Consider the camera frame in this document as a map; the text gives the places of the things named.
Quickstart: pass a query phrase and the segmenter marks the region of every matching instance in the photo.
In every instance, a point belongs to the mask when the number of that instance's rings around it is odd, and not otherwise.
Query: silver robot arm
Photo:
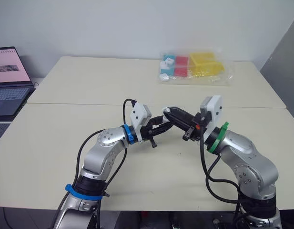
[[[222,114],[221,103],[220,96],[207,97],[201,104],[201,112],[195,116],[178,107],[167,107],[163,113],[173,125],[185,131],[183,140],[200,141],[203,136],[209,152],[221,155],[233,170],[241,199],[247,200],[241,202],[240,210],[250,228],[281,229],[280,213],[276,208],[277,168],[248,138],[226,130],[227,125],[221,129],[216,127]]]
[[[84,159],[83,167],[74,186],[67,185],[68,191],[64,204],[55,220],[54,229],[94,229],[97,211],[100,211],[102,196],[108,185],[106,180],[111,172],[116,156],[129,145],[150,140],[156,147],[153,136],[172,127],[164,123],[163,116],[151,119],[151,112],[146,105],[136,103],[131,112],[131,126],[103,130],[97,143]]]
[[[246,217],[250,228],[281,229],[280,212],[276,207],[276,166],[261,155],[247,137],[229,130],[225,132],[217,152],[233,170],[242,198],[249,198],[257,206],[256,209],[243,203],[240,207],[243,214],[252,211],[251,215]]]
[[[124,128],[103,130],[95,146],[84,159],[76,192],[102,195],[105,180],[108,178],[116,156],[129,146]],[[85,229],[97,223],[98,200],[88,200],[84,196],[69,193],[56,220],[55,229]]]

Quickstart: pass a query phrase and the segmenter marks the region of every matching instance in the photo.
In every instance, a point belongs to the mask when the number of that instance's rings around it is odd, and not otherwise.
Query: blue cable tie
[[[125,129],[125,131],[126,131],[126,133],[128,135],[128,139],[129,139],[130,144],[133,145],[134,144],[134,137],[131,134],[131,131],[130,131],[128,125],[124,124],[123,126],[124,126],[124,129]]]
[[[101,200],[102,199],[102,196],[87,196],[87,195],[80,194],[76,192],[70,184],[67,184],[65,186],[65,190],[69,191],[74,197],[78,197],[80,199],[85,199],[85,200]]]

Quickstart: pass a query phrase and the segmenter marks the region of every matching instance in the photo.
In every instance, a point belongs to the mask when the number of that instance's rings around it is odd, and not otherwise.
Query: table
[[[234,63],[231,86],[161,84],[159,62],[64,56],[28,103],[120,105],[133,98],[147,105],[199,107],[206,96],[219,94],[225,107],[285,108],[251,62]]]
[[[184,106],[194,114],[198,106]],[[152,116],[161,106],[149,106]],[[294,208],[294,119],[284,108],[223,108],[229,129],[250,138],[278,168],[277,206]],[[67,183],[73,181],[77,151],[84,139],[102,128],[122,124],[120,105],[26,104],[0,140],[0,206],[56,209]],[[182,140],[173,127],[149,142],[129,148],[128,157],[108,188],[103,210],[227,211],[234,205],[214,199],[194,142]],[[93,146],[91,140],[83,150]],[[122,153],[116,159],[118,165]],[[206,153],[209,165],[215,156]],[[214,177],[235,181],[220,162]],[[216,193],[235,198],[233,187],[212,184]]]

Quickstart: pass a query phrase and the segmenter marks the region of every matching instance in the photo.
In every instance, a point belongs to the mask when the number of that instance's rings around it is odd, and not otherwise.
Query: yellow block
[[[194,77],[218,75],[224,71],[223,64],[216,61],[213,52],[190,53],[188,68]]]

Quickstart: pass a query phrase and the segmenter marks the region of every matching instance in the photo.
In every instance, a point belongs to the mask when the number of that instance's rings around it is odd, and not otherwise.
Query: laptop screen
[[[0,48],[0,84],[30,82],[14,47]]]

